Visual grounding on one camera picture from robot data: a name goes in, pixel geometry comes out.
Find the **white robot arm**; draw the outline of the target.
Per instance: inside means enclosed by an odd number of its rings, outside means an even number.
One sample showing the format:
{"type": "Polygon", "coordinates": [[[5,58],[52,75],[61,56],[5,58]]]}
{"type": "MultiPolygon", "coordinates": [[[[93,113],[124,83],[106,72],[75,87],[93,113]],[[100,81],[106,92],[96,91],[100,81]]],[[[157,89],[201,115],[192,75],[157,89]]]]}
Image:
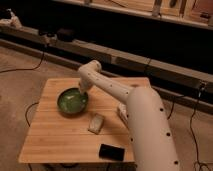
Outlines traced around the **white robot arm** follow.
{"type": "Polygon", "coordinates": [[[160,95],[150,86],[132,87],[100,73],[93,60],[78,69],[82,93],[93,85],[126,105],[136,171],[180,171],[180,161],[160,95]]]}

